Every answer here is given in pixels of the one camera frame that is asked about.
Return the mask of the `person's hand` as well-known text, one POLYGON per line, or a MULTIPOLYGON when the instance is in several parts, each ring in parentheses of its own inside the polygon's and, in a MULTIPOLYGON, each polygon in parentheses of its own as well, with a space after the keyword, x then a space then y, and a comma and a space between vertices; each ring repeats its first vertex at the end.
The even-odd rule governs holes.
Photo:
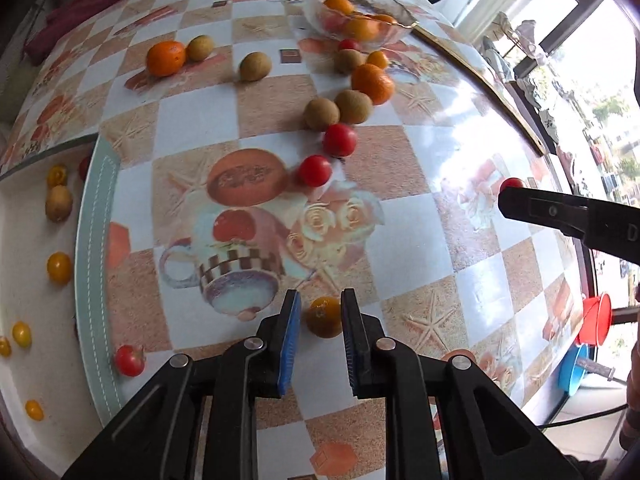
POLYGON ((631 370, 627 377, 627 404, 620 430, 620 446, 629 451, 640 437, 640 354, 639 343, 631 350, 631 370))

